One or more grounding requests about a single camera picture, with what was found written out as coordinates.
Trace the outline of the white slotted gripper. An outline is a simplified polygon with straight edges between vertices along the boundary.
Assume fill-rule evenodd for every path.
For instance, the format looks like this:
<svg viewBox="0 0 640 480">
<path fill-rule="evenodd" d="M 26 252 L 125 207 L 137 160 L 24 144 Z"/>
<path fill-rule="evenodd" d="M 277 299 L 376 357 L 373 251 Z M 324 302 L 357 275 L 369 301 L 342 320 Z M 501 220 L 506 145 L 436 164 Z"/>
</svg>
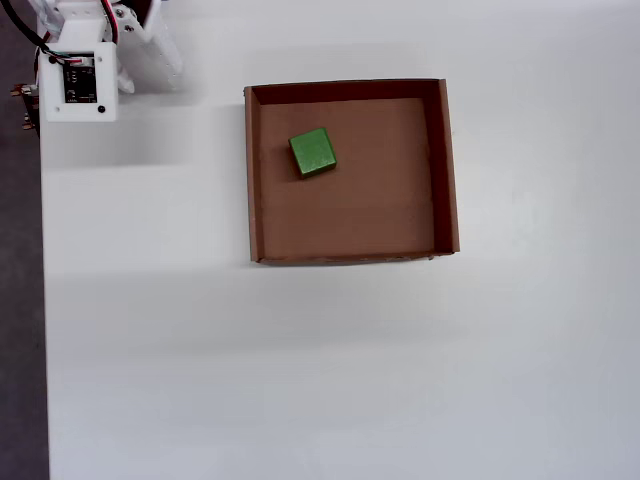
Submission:
<svg viewBox="0 0 640 480">
<path fill-rule="evenodd" d="M 171 92 L 180 83 L 183 62 L 161 1 L 39 1 L 38 19 L 62 44 L 117 44 L 121 92 Z"/>
</svg>

